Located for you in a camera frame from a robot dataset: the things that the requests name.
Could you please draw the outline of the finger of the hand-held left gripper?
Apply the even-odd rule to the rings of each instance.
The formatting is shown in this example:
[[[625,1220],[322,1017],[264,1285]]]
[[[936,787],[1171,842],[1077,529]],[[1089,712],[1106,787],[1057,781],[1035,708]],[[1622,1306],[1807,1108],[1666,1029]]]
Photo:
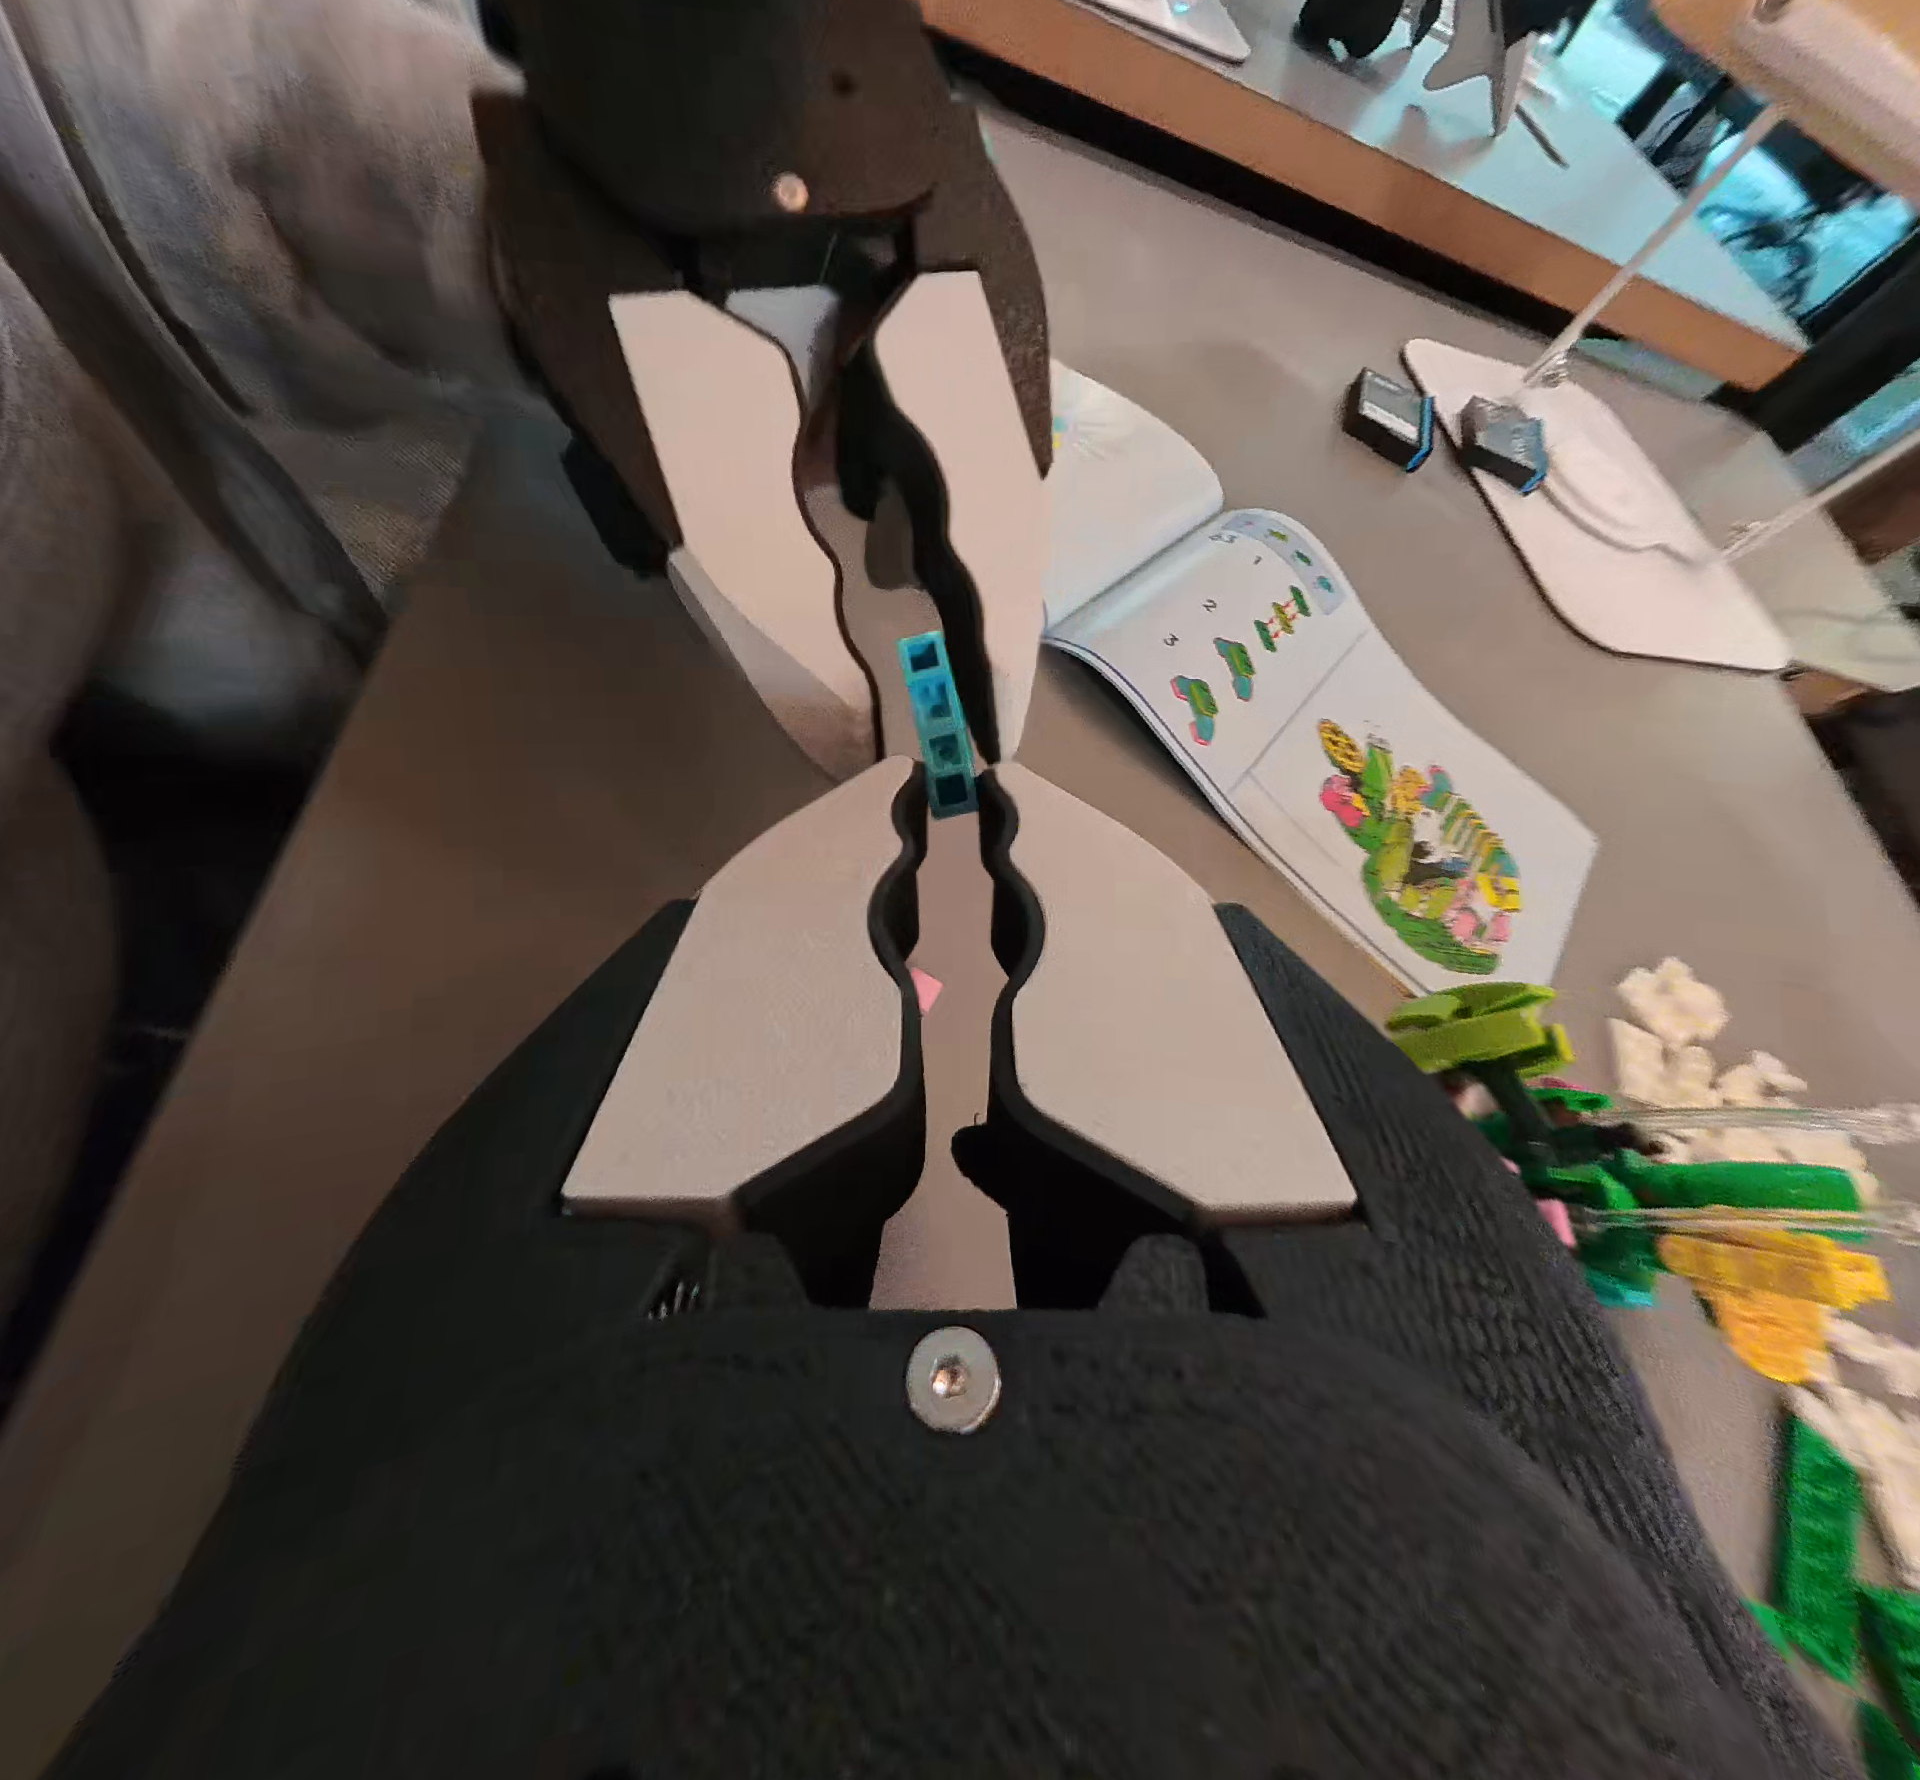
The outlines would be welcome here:
[[[1015,760],[1035,685],[1050,561],[1043,470],[972,271],[899,286],[838,384],[838,493],[871,520],[899,498],[975,753]]]
[[[614,294],[608,317],[675,524],[675,595],[804,758],[858,777],[878,758],[875,689],[800,494],[793,363],[681,288]]]

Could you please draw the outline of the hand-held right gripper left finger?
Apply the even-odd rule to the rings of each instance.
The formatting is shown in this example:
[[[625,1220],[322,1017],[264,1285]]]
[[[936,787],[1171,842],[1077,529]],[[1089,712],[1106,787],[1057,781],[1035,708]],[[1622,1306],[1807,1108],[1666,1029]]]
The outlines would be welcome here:
[[[926,1156],[924,774],[885,756],[699,889],[566,1171],[580,1217],[879,1235]]]

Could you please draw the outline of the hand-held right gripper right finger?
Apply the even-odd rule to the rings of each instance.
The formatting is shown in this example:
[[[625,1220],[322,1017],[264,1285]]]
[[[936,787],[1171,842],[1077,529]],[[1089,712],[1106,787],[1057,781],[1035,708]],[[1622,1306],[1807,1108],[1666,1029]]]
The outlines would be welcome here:
[[[1179,1229],[1341,1222],[1357,1193],[1207,893],[1022,764],[977,787],[991,950],[980,1165]]]

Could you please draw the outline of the person's torso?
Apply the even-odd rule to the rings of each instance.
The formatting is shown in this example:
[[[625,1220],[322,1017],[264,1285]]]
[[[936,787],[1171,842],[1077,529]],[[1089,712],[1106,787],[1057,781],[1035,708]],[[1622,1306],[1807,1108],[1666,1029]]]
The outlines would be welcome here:
[[[139,162],[171,169],[210,79],[193,29],[230,44],[260,0],[4,0],[4,1325],[26,1304],[83,1155],[118,1001],[108,859],[57,735],[85,689],[131,689],[162,727],[272,730],[219,706],[221,668],[275,621],[326,642],[277,565],[248,573],[219,524],[233,476],[214,386],[113,225]]]

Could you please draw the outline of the small black blue battery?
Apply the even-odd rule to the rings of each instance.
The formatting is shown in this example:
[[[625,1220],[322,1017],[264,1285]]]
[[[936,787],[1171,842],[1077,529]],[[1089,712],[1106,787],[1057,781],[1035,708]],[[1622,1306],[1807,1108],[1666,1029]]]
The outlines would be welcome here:
[[[1456,419],[1456,440],[1472,472],[1488,475],[1519,496],[1535,493],[1547,476],[1544,422],[1513,401],[1465,401]]]
[[[1340,426],[1395,472],[1416,472],[1432,456],[1435,408],[1416,384],[1361,368],[1343,394]]]

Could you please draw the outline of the pile of green bricks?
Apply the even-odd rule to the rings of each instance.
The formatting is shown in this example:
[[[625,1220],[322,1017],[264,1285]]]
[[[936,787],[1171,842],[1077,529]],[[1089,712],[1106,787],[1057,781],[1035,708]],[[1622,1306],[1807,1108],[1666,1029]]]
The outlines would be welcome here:
[[[1871,1778],[1918,1774],[1918,1601],[1859,1576],[1859,1472],[1802,1414],[1781,1423],[1769,1588],[1748,1613],[1797,1670],[1836,1682]]]

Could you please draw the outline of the green brick plant model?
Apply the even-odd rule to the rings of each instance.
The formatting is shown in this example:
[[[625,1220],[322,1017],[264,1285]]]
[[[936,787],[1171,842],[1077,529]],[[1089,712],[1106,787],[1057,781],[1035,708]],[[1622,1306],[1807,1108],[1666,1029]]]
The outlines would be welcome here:
[[[1629,970],[1616,1001],[1607,1093],[1567,1077],[1544,985],[1457,983],[1386,1035],[1451,1093],[1605,1306],[1675,1280],[1766,1382],[1811,1391],[1847,1363],[1914,1400],[1915,1348],[1859,1316],[1892,1306],[1883,1256],[1915,1244],[1915,1203],[1888,1197],[1871,1163],[1915,1152],[1915,1104],[1815,1107],[1764,1051],[1722,1067],[1723,996],[1675,959]]]

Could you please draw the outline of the turquoise curved brick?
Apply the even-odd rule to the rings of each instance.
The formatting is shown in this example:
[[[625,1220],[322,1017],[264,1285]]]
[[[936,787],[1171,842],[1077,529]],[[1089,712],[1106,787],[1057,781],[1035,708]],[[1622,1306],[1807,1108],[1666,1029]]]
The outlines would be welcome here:
[[[924,768],[928,819],[944,822],[977,812],[975,760],[968,719],[941,632],[896,644],[907,710]]]

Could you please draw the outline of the person's left forearm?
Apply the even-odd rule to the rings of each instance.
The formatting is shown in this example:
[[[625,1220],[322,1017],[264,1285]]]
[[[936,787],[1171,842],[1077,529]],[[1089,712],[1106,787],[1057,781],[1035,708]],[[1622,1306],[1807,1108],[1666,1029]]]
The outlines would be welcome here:
[[[516,90],[463,0],[128,0],[179,190],[128,209],[251,405],[377,414],[513,375],[471,105]]]

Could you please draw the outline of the person's legs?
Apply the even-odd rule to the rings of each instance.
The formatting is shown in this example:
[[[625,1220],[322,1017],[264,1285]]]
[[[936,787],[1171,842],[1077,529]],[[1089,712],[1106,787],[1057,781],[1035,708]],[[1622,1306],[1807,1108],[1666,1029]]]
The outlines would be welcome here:
[[[56,758],[108,860],[120,1040],[183,1047],[340,733],[196,735],[106,689],[64,719]]]

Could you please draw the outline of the wooden background table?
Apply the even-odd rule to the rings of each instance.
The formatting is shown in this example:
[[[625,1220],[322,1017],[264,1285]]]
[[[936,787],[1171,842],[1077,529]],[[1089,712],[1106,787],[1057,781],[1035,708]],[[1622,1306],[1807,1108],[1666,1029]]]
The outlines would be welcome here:
[[[1547,330],[1678,206],[1584,101],[1490,133],[1486,84],[1429,90],[1439,44],[1356,69],[1294,39],[1303,0],[1222,0],[1250,46],[1207,57],[1080,0],[915,0],[1001,110],[1244,205],[1524,329]]]

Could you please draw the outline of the brick instruction booklet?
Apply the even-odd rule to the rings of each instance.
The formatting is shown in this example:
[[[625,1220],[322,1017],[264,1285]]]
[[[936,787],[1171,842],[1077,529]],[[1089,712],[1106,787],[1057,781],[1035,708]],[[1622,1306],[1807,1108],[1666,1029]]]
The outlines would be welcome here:
[[[1546,986],[1595,835],[1418,681],[1311,529],[1230,507],[1175,428],[1047,371],[1043,647],[1411,996]]]

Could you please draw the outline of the white desk lamp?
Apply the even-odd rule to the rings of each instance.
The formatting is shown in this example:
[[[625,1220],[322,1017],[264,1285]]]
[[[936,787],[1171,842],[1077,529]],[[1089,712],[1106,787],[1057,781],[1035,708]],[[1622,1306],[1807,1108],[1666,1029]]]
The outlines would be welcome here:
[[[1716,542],[1616,411],[1572,380],[1572,350],[1784,122],[1883,193],[1915,201],[1915,0],[1743,0],[1723,44],[1727,71],[1757,82],[1764,106],[1733,152],[1667,209],[1532,363],[1429,338],[1406,341],[1401,361],[1434,403],[1434,436],[1447,440],[1532,586],[1572,632],[1619,659],[1775,677],[1791,648],[1737,562],[1803,520],[1811,502]],[[1475,397],[1541,421],[1547,476],[1535,493],[1468,468],[1457,417]]]

